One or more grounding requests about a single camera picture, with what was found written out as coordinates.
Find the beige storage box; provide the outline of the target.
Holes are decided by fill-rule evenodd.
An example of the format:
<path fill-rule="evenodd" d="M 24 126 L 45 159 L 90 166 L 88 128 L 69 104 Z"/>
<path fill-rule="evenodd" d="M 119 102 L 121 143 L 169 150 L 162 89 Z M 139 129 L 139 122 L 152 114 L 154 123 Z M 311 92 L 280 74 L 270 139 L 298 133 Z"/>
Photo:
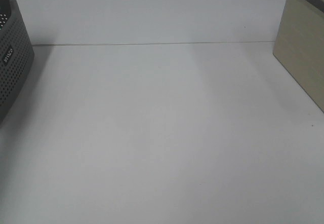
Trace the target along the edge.
<path fill-rule="evenodd" d="M 323 0 L 286 0 L 273 55 L 323 110 Z"/>

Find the grey perforated laundry basket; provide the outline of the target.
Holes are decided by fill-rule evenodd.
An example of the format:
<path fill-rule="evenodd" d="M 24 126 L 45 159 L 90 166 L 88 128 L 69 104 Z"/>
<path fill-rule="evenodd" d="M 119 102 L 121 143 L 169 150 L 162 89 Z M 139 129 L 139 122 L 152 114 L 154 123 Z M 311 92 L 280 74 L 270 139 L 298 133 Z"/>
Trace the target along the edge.
<path fill-rule="evenodd" d="M 1 0 L 1 122 L 29 74 L 34 51 L 17 0 Z"/>

